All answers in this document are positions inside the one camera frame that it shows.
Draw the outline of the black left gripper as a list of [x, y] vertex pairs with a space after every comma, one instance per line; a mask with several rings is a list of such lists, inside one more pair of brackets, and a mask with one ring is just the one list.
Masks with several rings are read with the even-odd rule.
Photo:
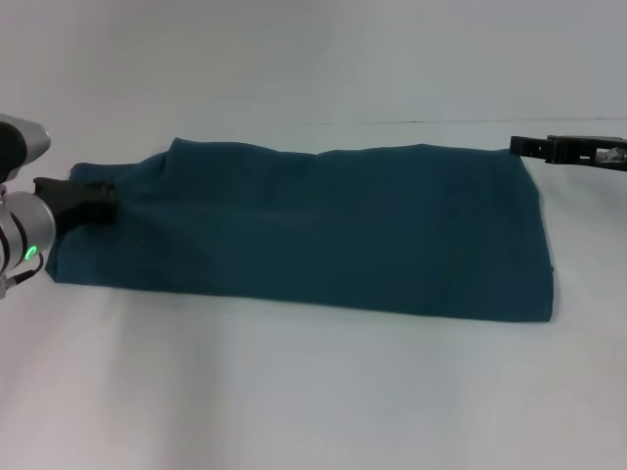
[[120, 207], [116, 187], [108, 182], [79, 183], [38, 177], [34, 195], [51, 211], [57, 234], [67, 234], [85, 224], [116, 222]]

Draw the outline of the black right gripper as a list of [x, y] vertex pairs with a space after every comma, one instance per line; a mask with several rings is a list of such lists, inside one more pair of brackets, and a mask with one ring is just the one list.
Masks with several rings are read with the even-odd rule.
[[[553, 143], [551, 156], [550, 142]], [[509, 152], [555, 165], [626, 170], [626, 140], [619, 137], [551, 135], [548, 139], [538, 139], [511, 136]]]

